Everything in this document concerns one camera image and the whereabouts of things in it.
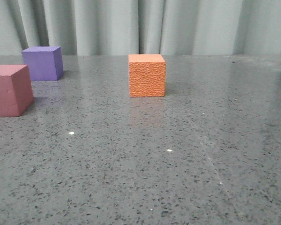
foam block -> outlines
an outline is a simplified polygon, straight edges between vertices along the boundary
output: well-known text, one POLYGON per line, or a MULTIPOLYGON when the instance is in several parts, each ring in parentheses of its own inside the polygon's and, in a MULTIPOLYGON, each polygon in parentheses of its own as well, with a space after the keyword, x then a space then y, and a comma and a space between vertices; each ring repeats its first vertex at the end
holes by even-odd
POLYGON ((30 47, 22 51, 32 81, 57 81, 64 73, 60 47, 30 47))
POLYGON ((162 97, 165 60, 161 55, 128 55, 130 97, 162 97))
POLYGON ((0 65, 0 117, 20 116, 33 102, 27 65, 0 65))

gray curtain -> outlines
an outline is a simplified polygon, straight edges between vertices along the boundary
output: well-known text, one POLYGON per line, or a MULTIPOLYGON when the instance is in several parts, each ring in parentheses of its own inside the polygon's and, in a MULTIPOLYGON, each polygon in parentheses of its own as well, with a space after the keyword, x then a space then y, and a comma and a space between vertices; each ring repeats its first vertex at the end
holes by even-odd
POLYGON ((281 54, 281 0, 0 0, 0 55, 281 54))

textured orange surface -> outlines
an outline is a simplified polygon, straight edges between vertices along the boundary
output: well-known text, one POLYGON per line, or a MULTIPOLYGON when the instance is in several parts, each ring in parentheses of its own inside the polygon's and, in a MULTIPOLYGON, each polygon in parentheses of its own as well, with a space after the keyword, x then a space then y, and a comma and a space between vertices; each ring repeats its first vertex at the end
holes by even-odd
POLYGON ((128 55, 130 97, 162 97, 165 60, 161 55, 128 55))

purple cube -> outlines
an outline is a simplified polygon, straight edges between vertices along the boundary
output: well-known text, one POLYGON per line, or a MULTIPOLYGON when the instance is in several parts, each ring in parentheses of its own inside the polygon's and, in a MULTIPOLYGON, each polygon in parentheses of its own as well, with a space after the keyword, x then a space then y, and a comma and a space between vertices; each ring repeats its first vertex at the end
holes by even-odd
POLYGON ((22 51, 32 81, 57 81, 64 73, 61 48, 30 47, 22 51))

speckled granite surface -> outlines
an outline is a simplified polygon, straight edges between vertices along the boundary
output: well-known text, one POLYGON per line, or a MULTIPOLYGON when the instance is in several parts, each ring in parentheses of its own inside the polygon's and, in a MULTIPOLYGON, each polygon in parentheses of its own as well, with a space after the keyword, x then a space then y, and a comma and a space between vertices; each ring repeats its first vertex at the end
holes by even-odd
POLYGON ((33 82, 0 118, 0 225, 281 224, 281 56, 164 58, 164 98, 128 97, 124 56, 33 82))

